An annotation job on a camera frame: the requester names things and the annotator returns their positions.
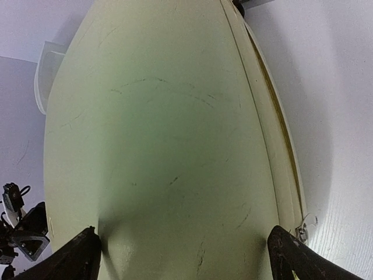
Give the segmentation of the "pale yellow hard suitcase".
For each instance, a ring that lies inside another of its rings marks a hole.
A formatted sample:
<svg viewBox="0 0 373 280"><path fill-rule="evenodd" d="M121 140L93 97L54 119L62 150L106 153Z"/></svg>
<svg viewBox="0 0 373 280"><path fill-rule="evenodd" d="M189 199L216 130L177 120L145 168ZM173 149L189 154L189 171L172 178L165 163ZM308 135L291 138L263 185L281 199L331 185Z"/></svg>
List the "pale yellow hard suitcase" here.
<svg viewBox="0 0 373 280"><path fill-rule="evenodd" d="M290 130L231 1L95 1L54 79L51 247L88 226L100 279L271 279L307 214Z"/></svg>

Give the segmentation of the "white plastic drawer organizer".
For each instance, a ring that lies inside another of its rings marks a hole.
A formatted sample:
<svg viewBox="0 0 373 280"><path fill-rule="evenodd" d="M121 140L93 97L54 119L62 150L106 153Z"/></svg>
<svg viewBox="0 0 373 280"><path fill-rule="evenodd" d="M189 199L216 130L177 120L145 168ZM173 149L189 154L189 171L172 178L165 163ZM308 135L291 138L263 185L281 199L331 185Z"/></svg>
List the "white plastic drawer organizer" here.
<svg viewBox="0 0 373 280"><path fill-rule="evenodd" d="M34 96L37 107L43 115L46 115L51 88L66 50L64 45L44 42L34 75Z"/></svg>

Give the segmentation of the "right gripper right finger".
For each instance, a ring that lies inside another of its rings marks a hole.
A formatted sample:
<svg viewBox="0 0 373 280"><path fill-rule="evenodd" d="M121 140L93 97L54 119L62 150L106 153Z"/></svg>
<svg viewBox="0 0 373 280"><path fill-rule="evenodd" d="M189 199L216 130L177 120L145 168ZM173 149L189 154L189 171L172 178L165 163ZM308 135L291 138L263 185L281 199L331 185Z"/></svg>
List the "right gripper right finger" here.
<svg viewBox="0 0 373 280"><path fill-rule="evenodd" d="M267 239L273 279L360 279L276 225Z"/></svg>

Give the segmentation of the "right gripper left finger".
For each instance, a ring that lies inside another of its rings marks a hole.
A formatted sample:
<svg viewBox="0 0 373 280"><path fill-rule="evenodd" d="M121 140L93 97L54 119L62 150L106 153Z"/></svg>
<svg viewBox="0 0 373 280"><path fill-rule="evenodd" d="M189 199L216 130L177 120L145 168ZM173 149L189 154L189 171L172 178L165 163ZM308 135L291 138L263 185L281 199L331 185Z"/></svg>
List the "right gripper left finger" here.
<svg viewBox="0 0 373 280"><path fill-rule="evenodd" d="M90 226L46 260L19 274L17 279L97 279L101 241Z"/></svg>

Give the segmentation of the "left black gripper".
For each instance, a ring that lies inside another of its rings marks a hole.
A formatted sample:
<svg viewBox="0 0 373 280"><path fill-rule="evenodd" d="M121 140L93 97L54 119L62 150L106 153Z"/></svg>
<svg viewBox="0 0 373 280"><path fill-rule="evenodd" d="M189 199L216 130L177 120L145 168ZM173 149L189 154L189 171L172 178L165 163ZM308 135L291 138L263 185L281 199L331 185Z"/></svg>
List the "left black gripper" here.
<svg viewBox="0 0 373 280"><path fill-rule="evenodd" d="M1 277L14 277L15 248L29 261L37 261L50 243L45 202L38 203L17 224L17 230L1 221Z"/></svg>

